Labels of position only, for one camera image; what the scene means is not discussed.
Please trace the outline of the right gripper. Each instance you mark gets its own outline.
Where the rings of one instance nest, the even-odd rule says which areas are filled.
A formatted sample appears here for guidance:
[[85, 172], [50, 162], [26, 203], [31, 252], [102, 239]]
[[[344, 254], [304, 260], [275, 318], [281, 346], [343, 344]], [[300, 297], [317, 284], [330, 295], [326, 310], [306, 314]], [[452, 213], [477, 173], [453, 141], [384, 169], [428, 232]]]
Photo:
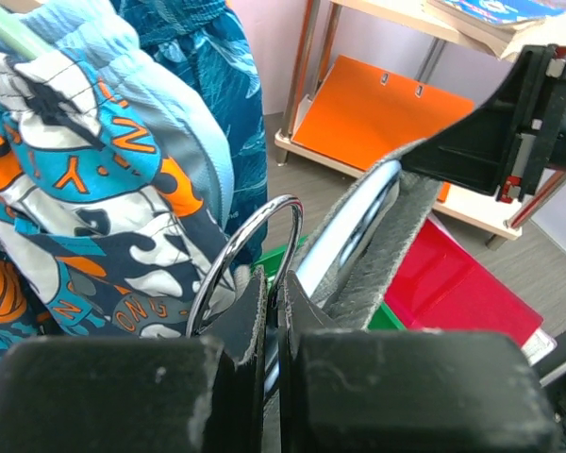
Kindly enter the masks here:
[[550, 44], [528, 106], [531, 48], [515, 60], [505, 80], [479, 108], [402, 157], [405, 170], [494, 194], [507, 169], [518, 132], [520, 148], [513, 174], [515, 197], [537, 190], [546, 168], [566, 172], [566, 46]]

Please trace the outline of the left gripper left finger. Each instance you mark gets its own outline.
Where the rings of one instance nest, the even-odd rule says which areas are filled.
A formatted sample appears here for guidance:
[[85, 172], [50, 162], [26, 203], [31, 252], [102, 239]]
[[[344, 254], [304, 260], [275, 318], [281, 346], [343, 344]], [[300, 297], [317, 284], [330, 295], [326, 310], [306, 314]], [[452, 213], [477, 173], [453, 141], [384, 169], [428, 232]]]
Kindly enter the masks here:
[[198, 337], [43, 337], [0, 360], [0, 452], [257, 452], [267, 280]]

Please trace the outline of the grey shorts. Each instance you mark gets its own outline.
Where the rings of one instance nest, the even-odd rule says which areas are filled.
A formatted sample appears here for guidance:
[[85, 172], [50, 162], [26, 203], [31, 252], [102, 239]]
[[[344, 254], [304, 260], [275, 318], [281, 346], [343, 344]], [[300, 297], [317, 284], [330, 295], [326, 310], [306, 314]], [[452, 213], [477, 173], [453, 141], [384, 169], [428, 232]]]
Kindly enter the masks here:
[[401, 162], [402, 157], [421, 143], [415, 141], [403, 145], [377, 162], [391, 159], [400, 161], [399, 193], [391, 208], [376, 223], [375, 231], [368, 235], [369, 241], [359, 248], [360, 253], [351, 263], [342, 268], [334, 266], [327, 271], [314, 294], [308, 293], [300, 282], [299, 273], [295, 271], [308, 300], [340, 327], [364, 329], [369, 326], [432, 210], [440, 182], [405, 170]]

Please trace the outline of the light blue hanger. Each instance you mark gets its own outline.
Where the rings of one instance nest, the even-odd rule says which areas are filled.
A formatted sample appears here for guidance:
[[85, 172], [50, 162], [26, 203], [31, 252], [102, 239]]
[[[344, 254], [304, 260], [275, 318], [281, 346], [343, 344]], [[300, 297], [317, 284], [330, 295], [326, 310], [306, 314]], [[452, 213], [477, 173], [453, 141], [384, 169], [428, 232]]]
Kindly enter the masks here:
[[398, 159], [383, 160], [355, 181], [329, 217], [319, 228], [312, 230], [303, 241], [300, 240], [304, 221], [301, 200], [292, 194], [275, 197], [260, 207], [230, 237], [212, 263], [204, 277], [191, 305], [186, 336], [198, 335], [204, 323], [204, 313], [212, 298], [216, 284], [224, 272], [247, 244], [254, 233], [279, 211], [289, 208], [292, 213], [291, 233], [287, 248], [271, 280], [268, 292], [268, 309], [277, 307], [277, 293], [288, 271], [297, 271], [300, 282], [309, 294], [314, 294], [332, 267], [342, 268], [351, 263], [359, 248], [368, 241], [376, 223], [391, 208], [398, 193], [401, 163]]

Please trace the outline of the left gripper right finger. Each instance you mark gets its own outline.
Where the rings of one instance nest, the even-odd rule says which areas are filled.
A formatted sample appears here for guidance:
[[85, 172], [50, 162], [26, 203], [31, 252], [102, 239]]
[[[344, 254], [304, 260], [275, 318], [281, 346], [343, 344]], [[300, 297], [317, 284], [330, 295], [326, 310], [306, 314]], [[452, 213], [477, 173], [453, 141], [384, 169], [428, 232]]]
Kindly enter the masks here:
[[552, 407], [496, 332], [342, 328], [287, 273], [279, 300], [285, 452], [550, 452]]

